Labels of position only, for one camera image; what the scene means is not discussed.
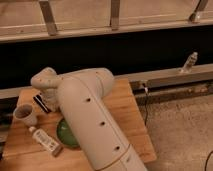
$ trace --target cable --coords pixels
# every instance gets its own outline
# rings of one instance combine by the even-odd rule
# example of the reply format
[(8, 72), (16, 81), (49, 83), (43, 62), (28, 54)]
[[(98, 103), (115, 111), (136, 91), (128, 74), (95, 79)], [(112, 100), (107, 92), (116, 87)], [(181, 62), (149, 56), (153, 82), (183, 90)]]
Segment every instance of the cable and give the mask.
[(145, 119), (144, 119), (144, 123), (146, 125), (147, 121), (148, 121), (148, 117), (149, 117), (149, 111), (147, 109), (147, 103), (148, 103), (148, 98), (149, 98), (149, 89), (148, 89), (148, 87), (146, 87), (145, 84), (143, 86), (144, 86), (144, 91), (145, 91), (145, 94), (146, 94), (146, 98), (145, 98), (145, 102), (144, 102), (144, 107), (145, 107), (145, 111), (146, 111), (146, 116), (145, 116)]
[(206, 158), (205, 169), (204, 169), (204, 171), (207, 171), (208, 162), (209, 162), (209, 159), (210, 159), (210, 157), (211, 157), (212, 154), (213, 154), (213, 151), (211, 151), (211, 152), (208, 154), (207, 158)]

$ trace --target small bottle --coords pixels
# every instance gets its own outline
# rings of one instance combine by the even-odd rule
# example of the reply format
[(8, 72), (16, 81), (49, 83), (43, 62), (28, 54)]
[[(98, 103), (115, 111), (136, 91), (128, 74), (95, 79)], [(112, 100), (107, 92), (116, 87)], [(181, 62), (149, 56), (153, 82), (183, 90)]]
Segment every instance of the small bottle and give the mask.
[(44, 130), (31, 126), (29, 131), (33, 133), (33, 139), (40, 143), (53, 156), (57, 156), (62, 150), (62, 146), (52, 137), (50, 137)]

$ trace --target wooden table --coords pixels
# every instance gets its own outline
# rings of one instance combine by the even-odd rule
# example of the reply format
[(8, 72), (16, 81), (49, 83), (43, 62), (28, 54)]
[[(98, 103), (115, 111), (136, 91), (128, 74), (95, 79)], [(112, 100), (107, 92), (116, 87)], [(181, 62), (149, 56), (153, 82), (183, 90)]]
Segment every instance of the wooden table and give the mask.
[[(57, 139), (56, 127), (62, 115), (59, 112), (44, 114), (32, 99), (37, 93), (35, 89), (23, 90), (17, 105), (32, 103), (38, 115), (38, 126)], [(112, 92), (104, 98), (104, 103), (141, 159), (145, 163), (155, 160), (154, 148), (128, 80), (116, 80)], [(1, 171), (92, 171), (82, 150), (65, 147), (54, 158), (31, 137), (23, 123), (13, 120), (0, 162)]]

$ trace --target green bowl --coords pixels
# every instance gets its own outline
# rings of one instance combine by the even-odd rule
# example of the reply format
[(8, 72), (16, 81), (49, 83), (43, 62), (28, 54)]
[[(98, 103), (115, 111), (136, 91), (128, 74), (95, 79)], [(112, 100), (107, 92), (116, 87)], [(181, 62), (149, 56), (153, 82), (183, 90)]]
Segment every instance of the green bowl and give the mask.
[(57, 136), (63, 144), (70, 148), (80, 147), (64, 118), (57, 125)]

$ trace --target paper cup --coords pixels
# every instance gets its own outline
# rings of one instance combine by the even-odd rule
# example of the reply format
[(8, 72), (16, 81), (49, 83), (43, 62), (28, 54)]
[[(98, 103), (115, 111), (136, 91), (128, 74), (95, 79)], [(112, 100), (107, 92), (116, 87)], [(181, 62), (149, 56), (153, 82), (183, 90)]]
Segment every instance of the paper cup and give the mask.
[(35, 126), (37, 124), (37, 117), (35, 115), (33, 106), (30, 104), (22, 104), (18, 106), (13, 112), (14, 118), (22, 121), (27, 126)]

